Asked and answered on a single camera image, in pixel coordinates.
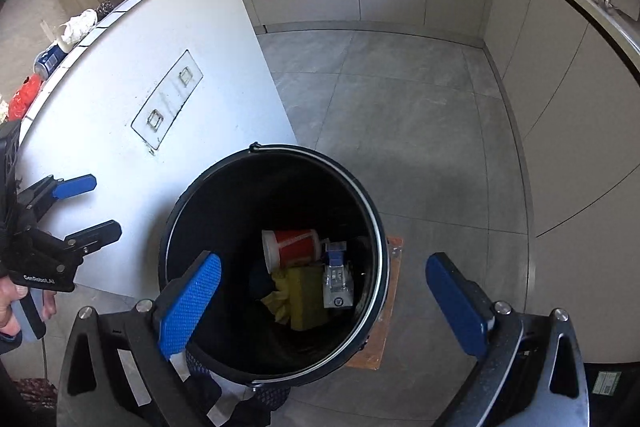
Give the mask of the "person left hand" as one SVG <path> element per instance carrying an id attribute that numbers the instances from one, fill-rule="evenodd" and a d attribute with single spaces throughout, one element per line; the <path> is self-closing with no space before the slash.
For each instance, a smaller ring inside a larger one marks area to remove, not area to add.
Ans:
<path id="1" fill-rule="evenodd" d="M 28 288 L 15 285 L 9 277 L 2 277 L 0 288 L 0 333 L 4 337 L 14 338 L 21 332 L 21 326 L 12 312 L 11 305 L 14 301 L 23 299 L 27 295 Z M 56 302 L 54 291 L 43 291 L 42 297 L 42 317 L 49 320 L 56 314 Z"/>

